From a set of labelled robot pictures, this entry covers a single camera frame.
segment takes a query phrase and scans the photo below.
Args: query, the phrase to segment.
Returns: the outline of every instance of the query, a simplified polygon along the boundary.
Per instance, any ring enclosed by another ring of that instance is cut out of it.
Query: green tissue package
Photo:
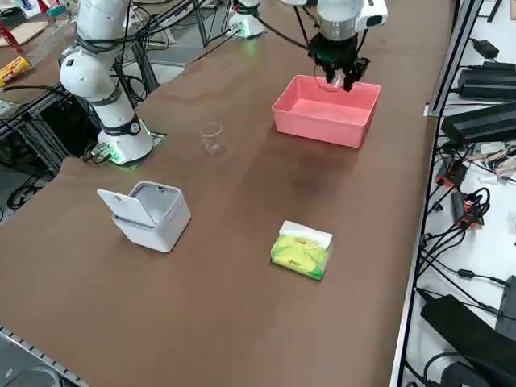
[[[321,281],[329,260],[331,234],[285,221],[271,250],[274,264]]]

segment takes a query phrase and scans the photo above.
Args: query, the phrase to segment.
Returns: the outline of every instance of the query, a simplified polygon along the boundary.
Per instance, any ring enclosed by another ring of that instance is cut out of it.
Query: open lid
[[[144,205],[137,198],[132,198],[121,193],[97,189],[97,194],[111,208],[113,214],[123,220],[138,223],[146,227],[155,227],[156,223],[145,210]]]

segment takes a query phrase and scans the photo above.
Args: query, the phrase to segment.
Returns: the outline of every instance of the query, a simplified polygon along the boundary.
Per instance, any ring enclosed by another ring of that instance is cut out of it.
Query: clear plastic cup
[[[223,136],[223,125],[221,123],[207,123],[200,129],[202,141],[208,153],[219,156],[226,153],[226,144]]]

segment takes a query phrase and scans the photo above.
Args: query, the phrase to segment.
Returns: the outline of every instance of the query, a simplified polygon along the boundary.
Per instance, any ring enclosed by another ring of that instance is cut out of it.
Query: plastic packaging
[[[321,281],[329,260],[331,234],[285,221],[271,249],[271,261]]]
[[[355,83],[351,92],[328,91],[322,78],[297,75],[273,106],[282,133],[358,148],[364,141],[381,87]]]

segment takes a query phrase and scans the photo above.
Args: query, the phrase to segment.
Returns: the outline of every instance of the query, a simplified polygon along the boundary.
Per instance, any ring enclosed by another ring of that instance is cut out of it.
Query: yellow package
[[[286,221],[271,250],[274,264],[322,280],[329,260],[331,234]]]
[[[30,67],[31,64],[25,58],[18,56],[0,70],[0,87],[5,86],[17,75],[25,73]]]

